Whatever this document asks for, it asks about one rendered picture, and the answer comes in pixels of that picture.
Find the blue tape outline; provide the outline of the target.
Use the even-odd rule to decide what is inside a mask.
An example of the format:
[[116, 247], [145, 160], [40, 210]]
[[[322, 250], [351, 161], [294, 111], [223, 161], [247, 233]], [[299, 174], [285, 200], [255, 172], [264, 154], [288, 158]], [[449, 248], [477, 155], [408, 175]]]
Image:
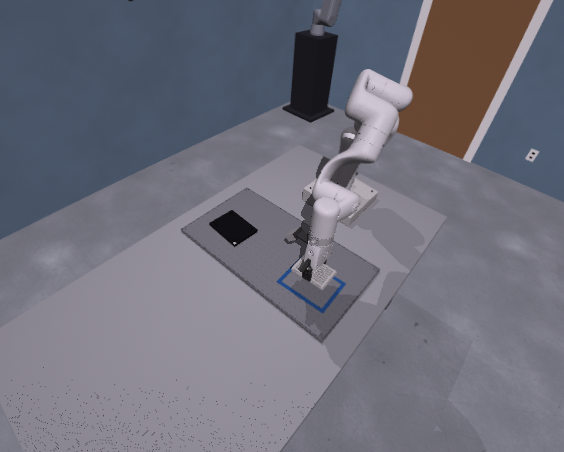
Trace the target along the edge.
[[332, 301], [335, 299], [335, 297], [339, 294], [339, 292], [342, 290], [342, 288], [346, 285], [346, 283], [344, 283], [343, 281], [339, 280], [338, 278], [334, 277], [333, 279], [336, 280], [337, 282], [339, 282], [341, 285], [339, 286], [339, 288], [335, 291], [335, 293], [331, 296], [331, 298], [327, 301], [327, 303], [323, 306], [323, 308], [321, 309], [320, 307], [318, 307], [317, 305], [315, 305], [313, 302], [311, 302], [310, 300], [308, 300], [307, 298], [305, 298], [304, 296], [302, 296], [301, 294], [299, 294], [298, 292], [296, 292], [295, 290], [293, 290], [292, 288], [290, 288], [289, 286], [287, 286], [285, 283], [282, 282], [282, 280], [292, 271], [291, 268], [302, 258], [302, 256], [279, 278], [279, 280], [277, 281], [277, 283], [279, 283], [280, 285], [282, 285], [283, 287], [285, 287], [286, 289], [288, 289], [289, 291], [291, 291], [293, 294], [295, 294], [296, 296], [298, 296], [299, 298], [301, 298], [302, 300], [304, 300], [305, 302], [307, 302], [308, 304], [310, 304], [312, 307], [314, 307], [315, 309], [317, 309], [318, 311], [320, 311], [321, 313], [324, 313], [324, 311], [328, 308], [328, 306], [332, 303]]

